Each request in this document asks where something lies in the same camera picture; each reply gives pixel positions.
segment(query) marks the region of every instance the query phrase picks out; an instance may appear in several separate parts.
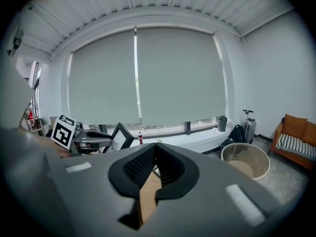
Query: ceiling panel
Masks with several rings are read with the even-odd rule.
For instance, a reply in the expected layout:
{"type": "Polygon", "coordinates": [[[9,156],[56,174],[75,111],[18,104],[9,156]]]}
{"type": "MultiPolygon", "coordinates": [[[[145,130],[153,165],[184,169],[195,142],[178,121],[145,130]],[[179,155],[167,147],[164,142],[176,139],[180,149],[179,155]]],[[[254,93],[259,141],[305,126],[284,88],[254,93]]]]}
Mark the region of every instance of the ceiling panel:
{"type": "Polygon", "coordinates": [[[235,27],[240,35],[293,9],[287,0],[37,0],[22,12],[23,42],[52,53],[84,25],[117,11],[142,6],[195,10],[235,27]]]}

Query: striped cushion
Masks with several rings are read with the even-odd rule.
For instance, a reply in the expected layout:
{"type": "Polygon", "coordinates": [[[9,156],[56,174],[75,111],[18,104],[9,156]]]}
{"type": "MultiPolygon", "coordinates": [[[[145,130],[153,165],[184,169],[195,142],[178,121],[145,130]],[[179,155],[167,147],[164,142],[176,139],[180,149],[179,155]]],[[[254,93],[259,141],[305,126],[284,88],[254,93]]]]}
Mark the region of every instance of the striped cushion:
{"type": "Polygon", "coordinates": [[[281,134],[276,144],[277,149],[292,152],[316,161],[316,147],[287,134],[281,134]]]}

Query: beige bin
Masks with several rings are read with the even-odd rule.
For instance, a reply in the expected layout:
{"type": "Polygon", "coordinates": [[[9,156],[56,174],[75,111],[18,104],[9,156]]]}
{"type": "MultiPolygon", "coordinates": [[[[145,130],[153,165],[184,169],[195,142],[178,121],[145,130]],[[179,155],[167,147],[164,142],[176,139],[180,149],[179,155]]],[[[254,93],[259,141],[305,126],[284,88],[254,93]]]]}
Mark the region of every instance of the beige bin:
{"type": "Polygon", "coordinates": [[[246,143],[232,143],[223,148],[221,158],[252,179],[264,176],[270,168],[265,152],[246,143]]]}

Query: roller blind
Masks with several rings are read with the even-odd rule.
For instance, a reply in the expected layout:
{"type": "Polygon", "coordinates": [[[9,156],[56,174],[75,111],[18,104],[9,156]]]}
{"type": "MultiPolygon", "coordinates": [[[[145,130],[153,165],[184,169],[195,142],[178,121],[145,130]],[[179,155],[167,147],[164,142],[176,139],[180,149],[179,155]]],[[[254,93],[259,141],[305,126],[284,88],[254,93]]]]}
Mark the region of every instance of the roller blind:
{"type": "Polygon", "coordinates": [[[184,29],[139,29],[137,57],[143,125],[225,114],[223,69],[211,35],[184,29]]]}
{"type": "Polygon", "coordinates": [[[98,40],[73,54],[71,117],[83,124],[138,123],[134,31],[98,40]]]}

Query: bottle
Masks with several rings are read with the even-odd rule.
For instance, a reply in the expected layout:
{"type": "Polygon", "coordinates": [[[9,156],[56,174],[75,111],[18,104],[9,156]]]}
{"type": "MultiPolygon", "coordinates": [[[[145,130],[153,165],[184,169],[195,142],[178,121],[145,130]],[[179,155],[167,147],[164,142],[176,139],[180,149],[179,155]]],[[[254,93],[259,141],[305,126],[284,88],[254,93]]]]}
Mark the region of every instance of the bottle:
{"type": "Polygon", "coordinates": [[[139,139],[139,145],[142,145],[143,144],[143,136],[142,136],[141,132],[139,132],[139,134],[138,134],[138,139],[139,139]]]}

